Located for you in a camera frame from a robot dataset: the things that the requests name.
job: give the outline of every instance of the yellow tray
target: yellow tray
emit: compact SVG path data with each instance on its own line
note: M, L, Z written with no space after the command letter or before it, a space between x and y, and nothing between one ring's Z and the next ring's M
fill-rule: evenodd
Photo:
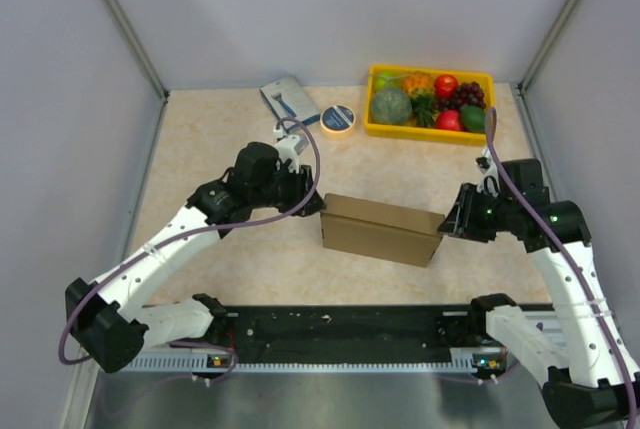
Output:
M373 65L369 69L369 84L367 86L367 102L364 110L364 127L370 136L396 137L400 139L415 139L418 141L448 142L451 144L463 144L466 146L484 146L487 137L484 134L473 134L471 132L444 131L442 129L431 129L426 127L411 126L411 122L405 126L390 126L386 124L375 124L369 114L369 106L373 97L373 82L376 74L389 72L397 76L409 75L419 71L429 74L434 80L442 74L451 74L458 83L476 81L484 91L484 102L487 107L495 105L495 95L493 93L493 79L489 74L481 72L460 72L445 71L440 69L427 69L423 67L402 67Z

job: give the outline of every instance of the gray wall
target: gray wall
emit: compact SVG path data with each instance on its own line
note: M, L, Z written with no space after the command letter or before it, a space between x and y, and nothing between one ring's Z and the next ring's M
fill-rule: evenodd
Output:
M584 0L528 96L551 178L584 211L605 294L640 358L640 4Z
M170 89L362 81L372 63L521 78L564 0L120 0Z
M71 374L64 289L116 262L159 104L100 0L0 14L0 425L47 428Z

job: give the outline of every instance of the cardboard box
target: cardboard box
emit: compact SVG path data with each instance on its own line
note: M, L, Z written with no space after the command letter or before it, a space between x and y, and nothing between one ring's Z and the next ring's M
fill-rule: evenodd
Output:
M327 249L426 267L442 236L444 215L327 194L322 241Z

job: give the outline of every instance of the table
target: table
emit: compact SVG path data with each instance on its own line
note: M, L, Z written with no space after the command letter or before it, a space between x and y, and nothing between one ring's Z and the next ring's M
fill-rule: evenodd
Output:
M463 182L477 182L478 147L368 136L364 86L305 88L318 107L351 107L356 133L326 139L311 127L322 157L321 194L448 213ZM529 157L507 84L496 84L496 147L503 160ZM202 183L216 179L251 141L275 142L273 115L257 89L174 91L159 136L132 248L153 236ZM313 164L310 149L302 160ZM253 219L274 214L254 213ZM548 302L524 247L508 234L490 244L445 238L420 268L324 249L320 218L288 218L233 231L174 275L151 303L196 293L223 304L438 304L505 292L517 302Z

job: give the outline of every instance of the tape roll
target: tape roll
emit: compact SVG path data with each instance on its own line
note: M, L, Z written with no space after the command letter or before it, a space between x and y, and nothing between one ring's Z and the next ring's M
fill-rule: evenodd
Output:
M355 130L356 115L346 106L331 106L320 116L320 127L329 139L344 139Z

